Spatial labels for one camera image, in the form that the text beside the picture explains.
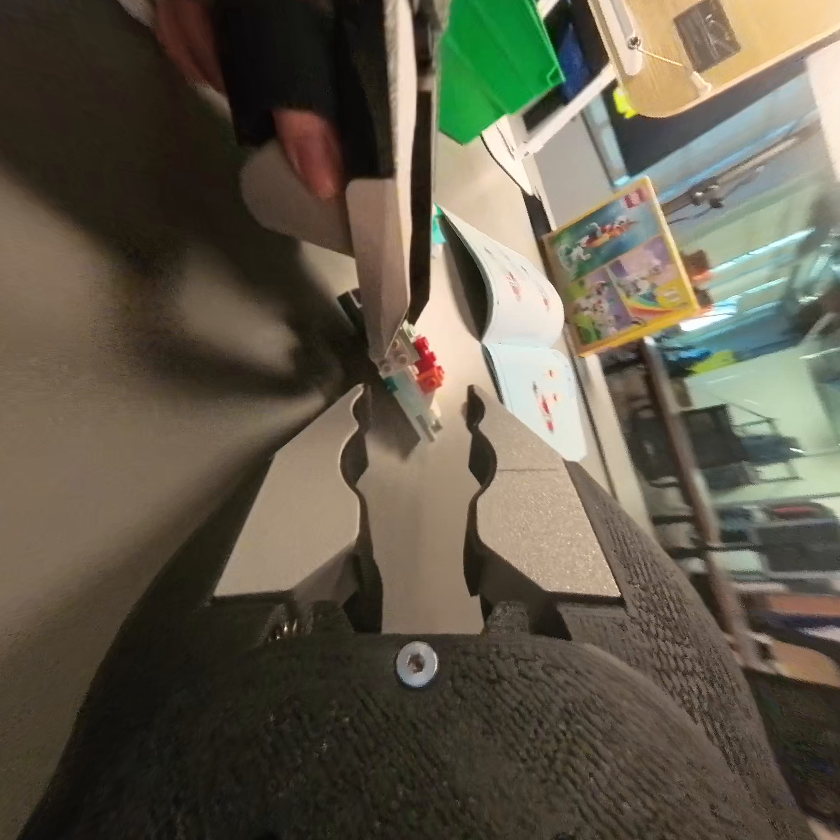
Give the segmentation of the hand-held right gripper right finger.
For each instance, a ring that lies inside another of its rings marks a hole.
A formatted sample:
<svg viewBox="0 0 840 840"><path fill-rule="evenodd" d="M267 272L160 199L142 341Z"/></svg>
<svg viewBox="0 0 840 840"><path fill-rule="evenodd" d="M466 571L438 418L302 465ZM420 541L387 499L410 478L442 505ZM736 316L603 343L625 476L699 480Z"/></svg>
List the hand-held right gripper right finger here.
<svg viewBox="0 0 840 840"><path fill-rule="evenodd" d="M489 605L623 599L564 458L478 386L467 391L464 575Z"/></svg>

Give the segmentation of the colourful yellow lego box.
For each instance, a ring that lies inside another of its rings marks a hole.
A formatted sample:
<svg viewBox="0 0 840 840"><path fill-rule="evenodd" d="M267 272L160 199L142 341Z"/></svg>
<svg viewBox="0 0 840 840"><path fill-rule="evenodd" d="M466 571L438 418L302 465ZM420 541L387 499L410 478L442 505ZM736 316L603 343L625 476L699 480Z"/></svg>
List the colourful yellow lego box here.
<svg viewBox="0 0 840 840"><path fill-rule="evenodd" d="M543 235L541 244L580 357L656 335L701 311L646 175Z"/></svg>

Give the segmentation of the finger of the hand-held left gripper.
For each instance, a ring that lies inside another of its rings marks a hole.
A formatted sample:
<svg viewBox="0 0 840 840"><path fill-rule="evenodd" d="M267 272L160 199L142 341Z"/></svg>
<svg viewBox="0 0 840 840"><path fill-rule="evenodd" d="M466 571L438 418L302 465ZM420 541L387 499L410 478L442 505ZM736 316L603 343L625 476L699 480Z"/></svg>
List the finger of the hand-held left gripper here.
<svg viewBox="0 0 840 840"><path fill-rule="evenodd" d="M345 196L369 355L378 368L405 368L411 353L398 335L411 294L417 68L411 4L384 2L383 12L385 140L391 143L392 173L357 177Z"/></svg>
<svg viewBox="0 0 840 840"><path fill-rule="evenodd" d="M408 321L428 304L434 214L434 154L438 128L438 78L434 66L418 73L411 168L412 240L409 252Z"/></svg>

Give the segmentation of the wooden book stand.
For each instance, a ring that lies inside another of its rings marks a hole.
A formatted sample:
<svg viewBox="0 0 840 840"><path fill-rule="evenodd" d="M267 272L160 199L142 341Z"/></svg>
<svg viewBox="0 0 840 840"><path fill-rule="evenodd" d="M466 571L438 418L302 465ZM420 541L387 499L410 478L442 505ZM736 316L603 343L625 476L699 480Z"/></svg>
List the wooden book stand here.
<svg viewBox="0 0 840 840"><path fill-rule="evenodd" d="M520 162L536 154L615 82L630 113L670 118L838 35L838 1L590 1L605 67L534 129L524 107L483 139Z"/></svg>

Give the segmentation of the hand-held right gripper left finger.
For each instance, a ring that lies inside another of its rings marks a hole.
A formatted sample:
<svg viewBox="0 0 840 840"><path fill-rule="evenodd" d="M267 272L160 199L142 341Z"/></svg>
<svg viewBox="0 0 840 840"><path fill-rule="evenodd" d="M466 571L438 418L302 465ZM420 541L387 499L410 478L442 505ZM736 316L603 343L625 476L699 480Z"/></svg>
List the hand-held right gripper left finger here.
<svg viewBox="0 0 840 840"><path fill-rule="evenodd" d="M356 385L276 451L214 589L224 602L272 599L301 613L344 607L382 623L382 577L359 489L371 399Z"/></svg>

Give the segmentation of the green plastic bins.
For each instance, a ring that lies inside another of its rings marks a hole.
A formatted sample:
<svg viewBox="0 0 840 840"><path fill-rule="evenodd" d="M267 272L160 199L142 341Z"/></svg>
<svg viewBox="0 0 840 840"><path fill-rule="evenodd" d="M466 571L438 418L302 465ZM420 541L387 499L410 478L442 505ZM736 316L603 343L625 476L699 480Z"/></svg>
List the green plastic bins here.
<svg viewBox="0 0 840 840"><path fill-rule="evenodd" d="M452 2L440 59L438 127L461 145L564 83L531 1Z"/></svg>

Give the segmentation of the person's left hand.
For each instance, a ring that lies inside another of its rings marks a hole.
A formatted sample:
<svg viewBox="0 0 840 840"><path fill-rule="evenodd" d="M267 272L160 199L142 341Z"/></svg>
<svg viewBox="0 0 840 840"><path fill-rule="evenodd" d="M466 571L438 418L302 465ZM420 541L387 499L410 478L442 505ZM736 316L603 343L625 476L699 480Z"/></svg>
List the person's left hand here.
<svg viewBox="0 0 840 840"><path fill-rule="evenodd" d="M191 83L223 98L240 143L276 140L310 194L341 194L329 2L154 2L154 31Z"/></svg>

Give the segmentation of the white red green lego model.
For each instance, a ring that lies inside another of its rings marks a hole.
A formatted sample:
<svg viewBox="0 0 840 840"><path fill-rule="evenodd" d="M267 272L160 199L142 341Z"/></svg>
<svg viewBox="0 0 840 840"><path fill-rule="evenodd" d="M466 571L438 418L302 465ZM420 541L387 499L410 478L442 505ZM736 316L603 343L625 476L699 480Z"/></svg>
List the white red green lego model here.
<svg viewBox="0 0 840 840"><path fill-rule="evenodd" d="M436 394L445 371L428 338L404 321L377 363L386 390L395 398L416 434L433 442L443 431Z"/></svg>

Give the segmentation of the open light blue instruction booklet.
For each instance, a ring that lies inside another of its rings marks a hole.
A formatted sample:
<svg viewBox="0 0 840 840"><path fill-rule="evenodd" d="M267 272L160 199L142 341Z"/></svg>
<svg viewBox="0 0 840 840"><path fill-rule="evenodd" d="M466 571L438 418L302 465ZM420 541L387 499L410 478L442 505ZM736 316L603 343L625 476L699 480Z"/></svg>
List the open light blue instruction booklet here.
<svg viewBox="0 0 840 840"><path fill-rule="evenodd" d="M529 258L440 207L447 241L465 254L484 296L479 342L500 402L563 458L587 455L579 389L560 351L564 306Z"/></svg>

